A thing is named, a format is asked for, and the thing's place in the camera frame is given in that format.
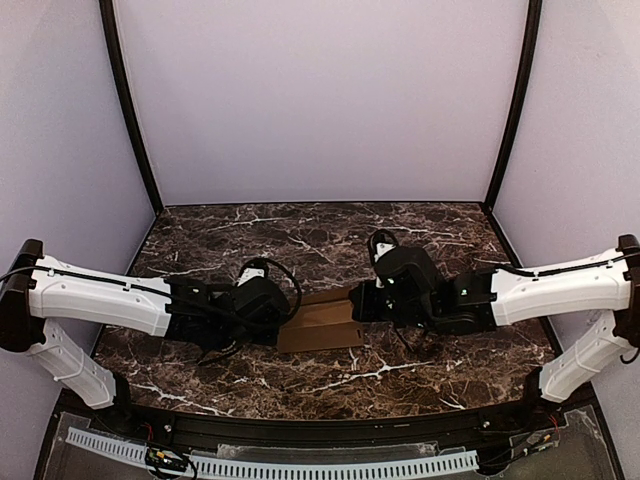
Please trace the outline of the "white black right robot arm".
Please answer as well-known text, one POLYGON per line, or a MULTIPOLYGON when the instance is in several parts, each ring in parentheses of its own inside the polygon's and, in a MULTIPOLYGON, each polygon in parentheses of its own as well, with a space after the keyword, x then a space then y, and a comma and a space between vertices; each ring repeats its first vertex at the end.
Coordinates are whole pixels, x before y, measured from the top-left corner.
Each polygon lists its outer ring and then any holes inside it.
POLYGON ((562 403, 613 361, 629 364, 639 355, 639 241, 631 234, 589 258, 534 268, 495 264, 451 279, 424 249, 401 245, 388 230, 376 231, 367 248, 375 277, 348 294, 359 322, 462 336, 598 312, 571 347, 528 375, 529 402, 562 403))

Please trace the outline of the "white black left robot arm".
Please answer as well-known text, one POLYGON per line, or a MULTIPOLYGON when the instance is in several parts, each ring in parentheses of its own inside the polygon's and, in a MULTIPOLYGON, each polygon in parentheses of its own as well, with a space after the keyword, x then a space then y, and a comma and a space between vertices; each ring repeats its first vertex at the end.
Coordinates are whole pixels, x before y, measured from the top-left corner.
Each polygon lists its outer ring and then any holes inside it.
POLYGON ((198 364, 225 359, 248 343, 272 344, 301 300, 289 300, 270 279, 280 263, 246 262, 232 284, 184 277, 142 278, 75 267, 28 239, 1 277, 1 347, 33 358, 94 410, 125 407, 128 382, 97 364, 59 324, 75 319, 124 327, 197 346, 198 364))

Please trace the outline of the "brown cardboard box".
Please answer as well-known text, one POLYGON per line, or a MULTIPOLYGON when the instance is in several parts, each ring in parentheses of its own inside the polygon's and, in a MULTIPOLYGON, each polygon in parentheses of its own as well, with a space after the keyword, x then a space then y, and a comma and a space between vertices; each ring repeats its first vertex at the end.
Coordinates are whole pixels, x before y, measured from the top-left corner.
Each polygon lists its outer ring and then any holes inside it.
POLYGON ((278 333, 279 354, 362 347, 362 324, 352 319, 350 287, 304 295, 295 316, 278 333))

